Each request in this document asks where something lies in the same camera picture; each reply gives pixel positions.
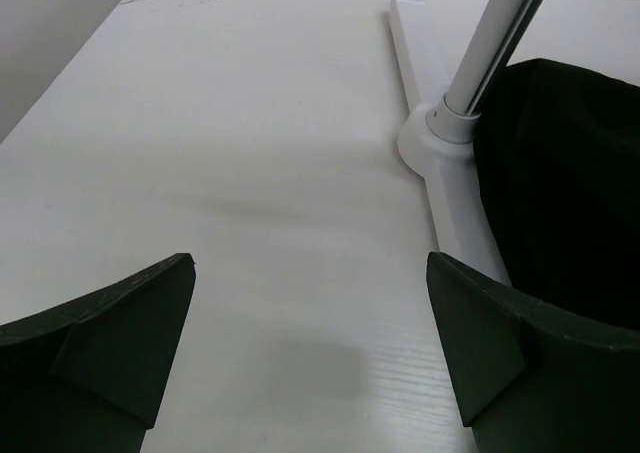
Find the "black trousers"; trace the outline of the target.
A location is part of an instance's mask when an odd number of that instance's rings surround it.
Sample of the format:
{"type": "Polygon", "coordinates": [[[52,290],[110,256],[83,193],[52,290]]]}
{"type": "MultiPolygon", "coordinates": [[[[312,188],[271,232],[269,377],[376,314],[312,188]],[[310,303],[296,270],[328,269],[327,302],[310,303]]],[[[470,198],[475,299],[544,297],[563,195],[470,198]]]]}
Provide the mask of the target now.
{"type": "Polygon", "coordinates": [[[639,326],[639,89],[570,64],[511,65],[488,92],[474,155],[513,287],[639,326]]]}

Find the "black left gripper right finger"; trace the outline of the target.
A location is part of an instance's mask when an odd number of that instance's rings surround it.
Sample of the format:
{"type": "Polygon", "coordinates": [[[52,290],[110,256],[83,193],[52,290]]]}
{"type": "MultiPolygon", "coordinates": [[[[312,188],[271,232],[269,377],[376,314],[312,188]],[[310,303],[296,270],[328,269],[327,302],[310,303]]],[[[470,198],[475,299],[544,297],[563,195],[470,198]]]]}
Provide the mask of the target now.
{"type": "Polygon", "coordinates": [[[639,334],[432,252],[426,282],[459,413],[480,452],[636,452],[639,334]]]}

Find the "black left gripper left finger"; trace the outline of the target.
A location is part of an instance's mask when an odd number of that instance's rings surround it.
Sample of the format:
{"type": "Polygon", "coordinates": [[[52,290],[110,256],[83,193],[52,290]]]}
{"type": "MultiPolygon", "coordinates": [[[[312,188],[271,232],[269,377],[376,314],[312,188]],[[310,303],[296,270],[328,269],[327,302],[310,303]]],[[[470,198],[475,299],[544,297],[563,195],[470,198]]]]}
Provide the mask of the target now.
{"type": "Polygon", "coordinates": [[[4,452],[138,452],[196,281],[188,253],[1,327],[4,452]]]}

